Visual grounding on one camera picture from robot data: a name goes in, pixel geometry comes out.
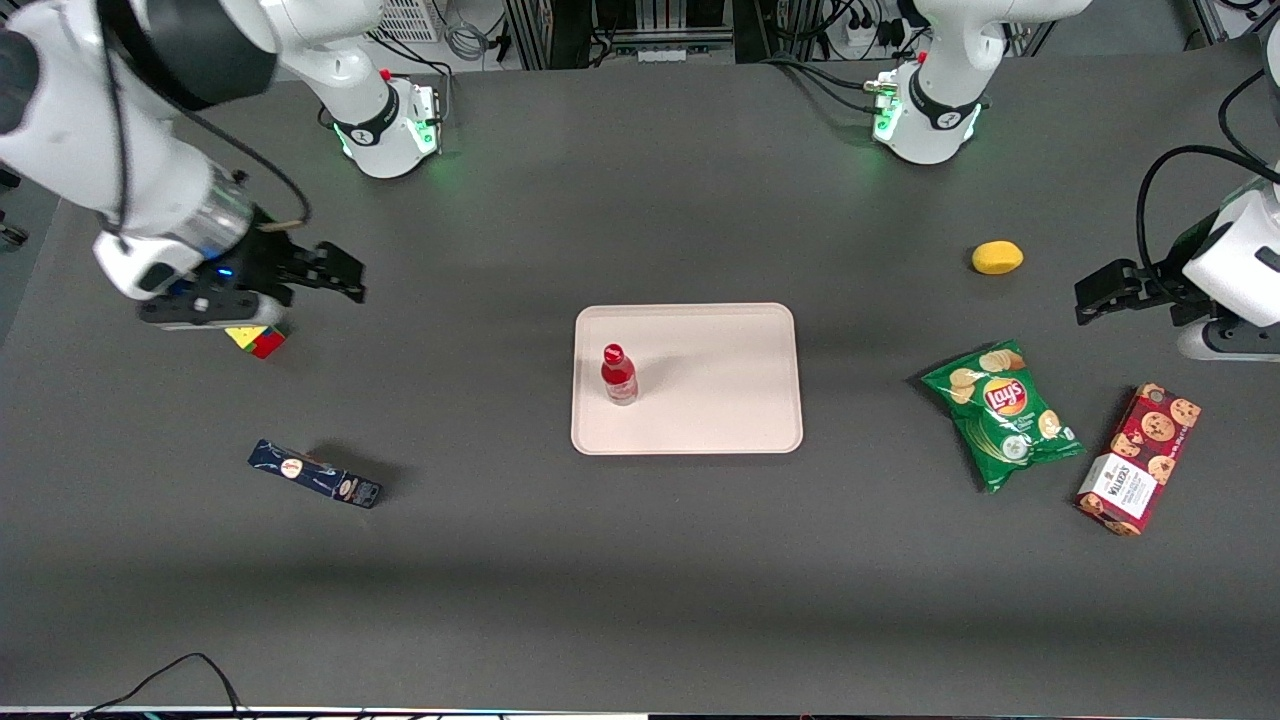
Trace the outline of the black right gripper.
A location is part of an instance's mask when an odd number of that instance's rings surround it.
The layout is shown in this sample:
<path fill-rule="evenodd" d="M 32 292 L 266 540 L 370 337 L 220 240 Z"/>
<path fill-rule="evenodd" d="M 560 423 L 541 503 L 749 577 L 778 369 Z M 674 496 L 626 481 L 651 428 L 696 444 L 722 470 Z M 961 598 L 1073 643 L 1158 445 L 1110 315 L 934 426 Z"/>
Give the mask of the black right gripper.
<path fill-rule="evenodd" d="M 189 305 L 206 311 L 215 293 L 229 290 L 255 292 L 291 307 L 294 300 L 291 283 L 330 290 L 364 304 L 365 269 L 364 263 L 334 243 L 307 250 L 294 246 L 288 234 L 251 234 L 196 268 Z"/>

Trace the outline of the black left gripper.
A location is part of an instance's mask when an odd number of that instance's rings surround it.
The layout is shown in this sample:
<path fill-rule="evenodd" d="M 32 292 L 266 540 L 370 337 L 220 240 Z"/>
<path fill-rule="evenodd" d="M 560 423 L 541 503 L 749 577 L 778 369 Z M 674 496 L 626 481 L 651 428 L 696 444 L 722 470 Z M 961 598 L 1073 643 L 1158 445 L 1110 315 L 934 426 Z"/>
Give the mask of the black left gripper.
<path fill-rule="evenodd" d="M 1189 325 L 1199 319 L 1217 320 L 1221 307 L 1185 277 L 1187 264 L 1208 243 L 1217 215 L 1207 215 L 1183 231 L 1174 241 L 1167 256 L 1153 263 L 1146 232 L 1146 220 L 1138 219 L 1138 254 L 1142 268 L 1129 259 L 1114 260 L 1075 283 L 1075 319 L 1078 325 L 1108 314 L 1144 310 L 1152 297 L 1160 296 L 1157 305 L 1171 304 L 1171 322 L 1175 327 Z"/>

